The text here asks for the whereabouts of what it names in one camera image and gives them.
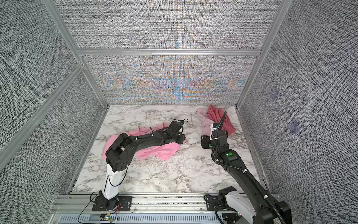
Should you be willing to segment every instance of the pink towel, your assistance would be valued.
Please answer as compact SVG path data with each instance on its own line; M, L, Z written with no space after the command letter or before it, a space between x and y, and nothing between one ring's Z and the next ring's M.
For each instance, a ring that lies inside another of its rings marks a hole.
M211 135L211 124L214 123L214 121L208 118L207 111L204 109L199 109L197 111L197 116L204 126L203 135Z
M213 105L210 105L208 108L207 115L209 119L215 121L216 123L219 123L222 116L224 115L224 110L220 108L215 108ZM228 115L225 116L222 129L227 130L229 135L236 131Z
M152 129L153 129L153 131L156 131L158 129L162 129L163 127L168 127L168 126L169 125L167 123L162 123L156 127L152 127ZM135 129L135 130L132 130L132 131L126 132L126 133L127 133L127 135L138 136L138 135L152 133L152 130L150 128L140 127L138 129ZM113 144L113 142L117 139L118 136L119 136L119 134L114 134L108 139L108 141L103 149L102 160L106 160L106 151ZM148 156L151 156L151 155L154 155L161 160L167 160L172 155L174 155L176 153L176 151L178 151L178 149L179 149L179 144L176 142L172 142L169 144L165 144L163 146L152 146L149 148L142 149L142 150L136 152L136 155L139 158L139 160L144 160Z

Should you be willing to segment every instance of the white marble tabletop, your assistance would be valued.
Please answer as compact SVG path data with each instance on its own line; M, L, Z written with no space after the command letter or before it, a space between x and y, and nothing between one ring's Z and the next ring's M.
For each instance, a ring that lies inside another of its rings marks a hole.
M236 132L229 136L230 148L245 162L250 172L258 179L257 171L247 147L243 131L233 106L219 106L227 111ZM134 156L119 192L128 193L217 193L233 186L243 193L238 183L211 160L211 151L200 146L203 126L197 118L198 109L207 106L144 105L111 106L97 138L90 150L73 192L100 190L106 180L106 162L102 151L113 134L121 134L138 127L156 126L162 122L170 124L173 119L189 121L184 125L186 142L168 160L150 156L138 160Z

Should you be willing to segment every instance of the red cloth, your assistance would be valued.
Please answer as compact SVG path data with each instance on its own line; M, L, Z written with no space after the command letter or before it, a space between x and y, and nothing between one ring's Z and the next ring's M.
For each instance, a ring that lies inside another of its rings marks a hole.
M162 129L163 127L169 127L169 125L167 123L162 123L156 127L152 127L152 129L140 127L135 130L132 130L130 132L126 132L126 134L129 136L131 136L131 135L139 136L139 135L143 135L143 134L152 133L152 130L156 131L158 129ZM108 141L103 149L103 152L102 152L102 160L103 161L105 161L107 158L106 157L107 149L109 149L109 147L111 147L111 145L118 138L118 136L119 136L119 134L114 134L108 139ZM139 158L139 160L144 160L148 156L151 156L151 155L154 155L161 160L167 160L167 159L169 159L169 157L174 155L176 153L176 151L179 150L179 146L180 145L176 142L172 142L172 143L165 144L162 146L152 146L152 147L145 148L145 149L142 149L142 150L136 152L136 155Z
M213 105L210 105L208 108L207 115L209 119L215 121L216 123L219 123L222 116L224 115L224 110L220 108L216 108ZM225 116L222 130L227 130L229 135L231 135L236 131L234 126L232 126L232 123L228 115Z

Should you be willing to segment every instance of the wire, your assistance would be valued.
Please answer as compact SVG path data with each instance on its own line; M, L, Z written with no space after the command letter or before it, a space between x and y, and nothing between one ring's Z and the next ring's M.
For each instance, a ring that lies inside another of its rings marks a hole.
M160 138L159 136L154 136L153 134L152 135L150 135L150 136L147 136L147 137L143 137L143 138L138 138L138 136L135 136L135 135L133 135L133 136L130 136L127 140L126 140L126 143L125 143L125 147L127 147L128 145L127 145L127 142L128 142L128 140L137 140L137 139L145 139L145 138L150 138L150 137L156 137L156 138Z
M114 212L115 214L116 214L116 217L114 218L114 221L117 223L117 212L118 212L118 210L119 210L119 206L121 206L122 205L122 203L119 203L119 205L117 206L117 209L116 209L116 211Z
M221 224L225 224L225 223L224 223L224 222L221 220L221 218L219 217L217 209L226 209L226 210L230 210L230 211L236 211L235 209L230 208L230 207L218 206L218 207L214 208L215 216L216 216L216 218L218 218L218 220L219 220L219 222L220 222Z
M188 122L189 120L187 118L185 118L184 120L182 120L184 123Z
M109 176L107 176L107 179L110 181L110 184L113 186L113 187L118 187L123 181L124 181L124 178L126 178L126 175L127 175L127 171L128 171L128 162L127 162L127 169L126 169L126 173L124 174L124 177L123 177L123 179L122 179L122 181L118 184L118 185L113 185L112 183L111 183L111 179L110 179L110 177Z
M237 168L235 166L232 165L227 165L224 163L220 163L219 161L215 161L216 164L221 165L221 166L226 166L226 167L230 167L230 168L234 168L240 171L243 171L240 168ZM254 178L254 176L249 172L246 171L245 174L252 180L252 182L256 185L258 191L261 193L262 196L265 196L265 189L261 186L261 184ZM269 199L269 197L264 197L264 200L268 203L269 206L272 207L272 209L274 210L276 216L279 218L281 224L286 224L284 218L282 217L282 215L280 214L279 210L276 208L276 206L271 202L271 200Z
M225 119L225 116L226 116L226 111L224 112L224 115L222 116L221 120L220 120L220 123L219 123L219 126L218 128L216 129L216 137L218 137L218 130L221 129L223 123L224 123L224 119ZM264 196L264 200L268 203L269 206L272 207L272 209L274 210L276 216L279 218L281 224L286 224L284 218L282 217L282 215L280 214L279 210L276 208L276 206L271 202L271 200L269 199L269 197L265 196L265 189L261 186L261 184L254 178L254 176L247 170L247 171L244 171L238 167L235 167L235 166L232 166L232 165L227 165L225 163L220 163L219 161L217 161L215 158L214 158L214 149L216 147L216 143L217 141L215 142L215 145L211 148L211 159L218 165L220 166L226 166L226 167L230 167L230 168L233 168L233 169L236 169L236 170L240 170L242 171L244 174L246 174L250 179L251 181L254 183L254 185L256 186L256 188L258 189L258 191L261 193L262 196Z
M91 203L91 202L93 202L93 200L92 200L92 195L94 194L94 193L97 193L97 192L99 192L99 191L95 191L95 192L92 192L92 194L90 195L90 202L86 205L86 207L82 210L82 212L79 214L79 216L78 216L78 218L77 218L77 222L79 222L79 223L82 223L82 224L94 224L94 223L83 223L83 222L80 222L79 221L79 218L80 218L80 216L82 215L82 213L83 213L83 211L87 208L87 206Z

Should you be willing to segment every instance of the textured gray panel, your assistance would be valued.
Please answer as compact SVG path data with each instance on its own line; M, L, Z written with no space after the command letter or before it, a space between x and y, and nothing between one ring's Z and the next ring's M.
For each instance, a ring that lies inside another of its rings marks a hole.
M0 151L77 65L41 1L0 2Z
M70 185L102 111L79 74L0 173L1 223L47 220L58 194Z
M357 12L295 0L241 108L294 223L357 223Z
M85 56L111 105L235 104L254 56Z
M81 48L260 49L281 0L55 0Z

